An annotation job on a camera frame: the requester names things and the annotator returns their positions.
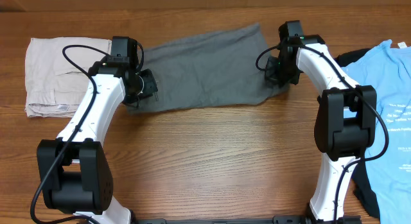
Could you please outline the grey shorts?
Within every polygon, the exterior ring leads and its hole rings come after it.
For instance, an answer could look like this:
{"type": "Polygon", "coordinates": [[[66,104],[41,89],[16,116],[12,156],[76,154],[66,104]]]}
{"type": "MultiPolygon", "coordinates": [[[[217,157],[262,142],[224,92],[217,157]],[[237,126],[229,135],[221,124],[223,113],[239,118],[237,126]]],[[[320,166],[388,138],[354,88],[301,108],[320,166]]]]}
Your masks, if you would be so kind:
{"type": "Polygon", "coordinates": [[[128,107],[130,114],[167,110],[258,105],[282,94],[288,85],[273,85],[256,63],[268,57],[260,25],[214,31],[173,40],[144,52],[144,68],[157,83],[157,94],[128,107]]]}

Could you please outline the beige shorts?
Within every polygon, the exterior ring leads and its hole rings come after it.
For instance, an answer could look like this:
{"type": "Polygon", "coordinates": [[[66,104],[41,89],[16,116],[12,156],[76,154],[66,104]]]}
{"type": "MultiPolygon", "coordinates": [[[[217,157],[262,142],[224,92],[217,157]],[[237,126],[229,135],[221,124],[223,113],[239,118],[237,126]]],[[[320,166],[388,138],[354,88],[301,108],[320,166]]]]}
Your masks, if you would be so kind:
{"type": "Polygon", "coordinates": [[[83,100],[89,79],[63,56],[87,71],[104,55],[77,47],[85,45],[110,52],[111,40],[86,37],[32,38],[25,56],[25,112],[28,117],[73,117],[83,100]]]}

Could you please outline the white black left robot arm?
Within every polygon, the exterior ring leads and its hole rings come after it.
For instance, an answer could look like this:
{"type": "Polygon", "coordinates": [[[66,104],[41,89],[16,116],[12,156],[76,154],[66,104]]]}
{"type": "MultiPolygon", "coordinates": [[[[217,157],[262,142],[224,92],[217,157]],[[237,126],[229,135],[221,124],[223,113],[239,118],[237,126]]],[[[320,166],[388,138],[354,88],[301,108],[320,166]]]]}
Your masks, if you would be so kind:
{"type": "Polygon", "coordinates": [[[158,89],[150,69],[133,67],[127,57],[106,56],[86,72],[89,85],[67,126],[37,147],[41,183],[30,207],[35,223],[39,196],[65,218],[58,222],[135,223],[134,213],[113,195],[114,182],[103,143],[120,104],[139,103],[158,89]]]}

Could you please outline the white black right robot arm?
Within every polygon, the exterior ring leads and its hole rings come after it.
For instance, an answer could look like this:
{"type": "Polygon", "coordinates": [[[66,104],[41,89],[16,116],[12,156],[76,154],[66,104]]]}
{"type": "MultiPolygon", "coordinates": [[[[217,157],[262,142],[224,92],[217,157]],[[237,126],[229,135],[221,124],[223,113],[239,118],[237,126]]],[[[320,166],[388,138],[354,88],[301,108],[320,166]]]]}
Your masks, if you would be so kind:
{"type": "Polygon", "coordinates": [[[304,73],[318,91],[314,139],[322,162],[306,215],[274,219],[279,223],[360,223],[358,216],[345,216],[344,200],[355,167],[374,142],[379,119],[376,91],[346,75],[319,35],[285,35],[275,49],[278,56],[270,57],[264,68],[269,82],[297,84],[304,73]]]}

